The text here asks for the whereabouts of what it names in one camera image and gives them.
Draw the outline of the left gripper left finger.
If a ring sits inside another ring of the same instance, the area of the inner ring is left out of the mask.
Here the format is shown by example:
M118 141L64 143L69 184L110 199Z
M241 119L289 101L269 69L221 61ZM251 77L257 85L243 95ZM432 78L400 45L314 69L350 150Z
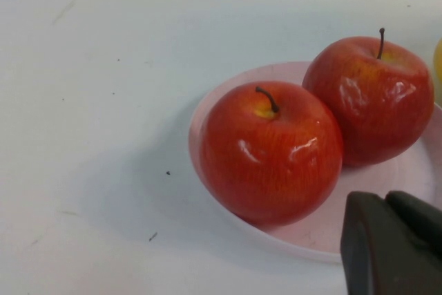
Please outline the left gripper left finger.
M340 254L348 294L441 293L441 253L374 193L347 196Z

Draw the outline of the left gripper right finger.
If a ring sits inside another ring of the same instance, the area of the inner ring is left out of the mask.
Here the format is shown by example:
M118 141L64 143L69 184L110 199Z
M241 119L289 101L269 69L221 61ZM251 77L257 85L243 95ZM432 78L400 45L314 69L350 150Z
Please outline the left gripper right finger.
M441 253L440 209L404 191L390 191L385 201L418 238Z

